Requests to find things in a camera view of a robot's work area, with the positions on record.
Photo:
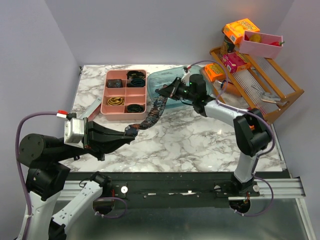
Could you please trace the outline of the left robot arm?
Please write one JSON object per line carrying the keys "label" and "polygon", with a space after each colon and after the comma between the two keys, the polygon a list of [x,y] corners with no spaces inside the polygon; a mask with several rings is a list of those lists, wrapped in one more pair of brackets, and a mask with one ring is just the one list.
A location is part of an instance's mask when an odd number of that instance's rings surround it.
{"label": "left robot arm", "polygon": [[75,113],[62,114],[62,118],[62,138],[31,133],[18,141],[17,162],[28,168],[27,176],[22,178],[26,209],[20,240],[64,240],[73,223],[94,201],[117,200],[111,178],[95,172],[80,193],[62,210],[53,212],[70,173],[64,160],[78,160],[89,154],[103,161],[106,154],[135,139],[126,132],[78,118]]}

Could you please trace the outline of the floral patterned necktie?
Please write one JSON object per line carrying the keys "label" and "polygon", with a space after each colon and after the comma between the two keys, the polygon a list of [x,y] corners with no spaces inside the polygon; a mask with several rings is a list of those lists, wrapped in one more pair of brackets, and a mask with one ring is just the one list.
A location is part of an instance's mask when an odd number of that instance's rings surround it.
{"label": "floral patterned necktie", "polygon": [[144,121],[141,123],[130,124],[125,128],[124,135],[130,137],[136,137],[139,131],[147,130],[153,127],[161,118],[165,107],[167,105],[168,98],[159,95],[154,99],[153,106],[147,114]]}

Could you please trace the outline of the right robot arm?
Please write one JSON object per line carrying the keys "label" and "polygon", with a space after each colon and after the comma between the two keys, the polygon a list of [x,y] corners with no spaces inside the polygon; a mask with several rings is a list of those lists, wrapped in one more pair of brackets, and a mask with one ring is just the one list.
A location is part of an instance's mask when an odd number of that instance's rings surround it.
{"label": "right robot arm", "polygon": [[210,96],[202,74],[186,73],[183,77],[176,77],[171,84],[157,89],[156,93],[175,101],[190,101],[199,115],[234,127],[240,156],[231,178],[230,191],[236,196],[247,192],[253,184],[258,159],[273,140],[272,131],[260,110],[236,108]]}

